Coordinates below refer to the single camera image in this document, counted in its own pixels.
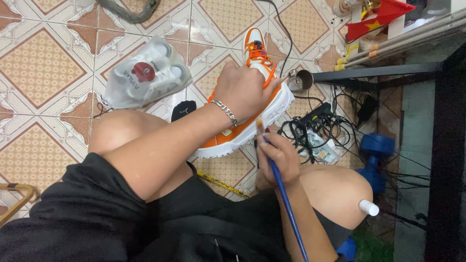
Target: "yellow star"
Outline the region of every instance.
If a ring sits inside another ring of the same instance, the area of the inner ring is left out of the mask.
[[[381,27],[382,25],[379,24],[378,20],[376,20],[373,24],[366,24],[365,26],[369,27],[369,30],[372,31],[374,29]]]

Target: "red flag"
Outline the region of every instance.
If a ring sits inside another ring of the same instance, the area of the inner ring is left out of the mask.
[[[346,24],[348,27],[348,41],[353,41],[364,34],[375,30],[383,25],[390,24],[396,18],[411,12],[416,7],[397,0],[380,0],[380,8],[376,18],[359,23]]]

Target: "white shoes in bag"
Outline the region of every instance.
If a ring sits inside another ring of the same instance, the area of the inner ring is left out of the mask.
[[[181,55],[156,35],[134,56],[112,68],[103,98],[114,109],[141,108],[191,83]]]

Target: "metal cup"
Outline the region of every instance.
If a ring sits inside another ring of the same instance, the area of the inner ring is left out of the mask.
[[[288,73],[288,76],[288,87],[293,93],[308,90],[314,84],[314,77],[307,70],[293,69]]]

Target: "silver chain bracelet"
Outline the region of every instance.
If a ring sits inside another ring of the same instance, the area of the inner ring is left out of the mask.
[[[234,114],[231,112],[231,110],[228,107],[226,107],[226,105],[222,104],[222,102],[220,102],[219,100],[215,100],[215,99],[212,99],[210,102],[216,104],[217,106],[219,106],[226,113],[226,115],[233,122],[234,127],[236,127],[238,125],[238,121],[234,117]]]

